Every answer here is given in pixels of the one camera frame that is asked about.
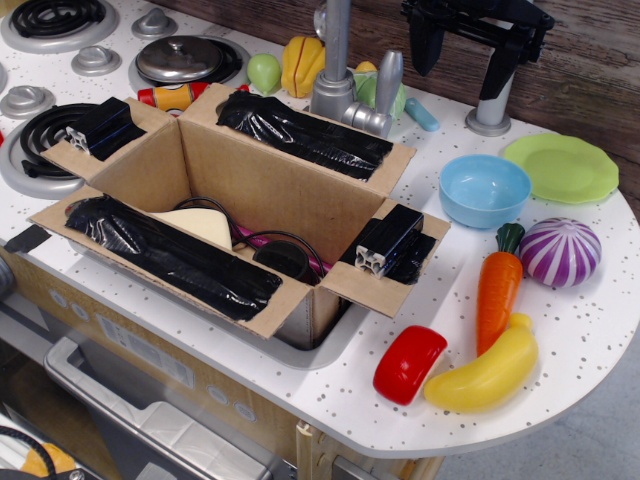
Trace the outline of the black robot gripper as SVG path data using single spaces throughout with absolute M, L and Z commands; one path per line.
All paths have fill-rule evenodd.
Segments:
M 519 65 L 537 62 L 555 19 L 529 1 L 404 1 L 414 69 L 425 77 L 451 33 L 494 48 L 480 100 L 494 100 Z

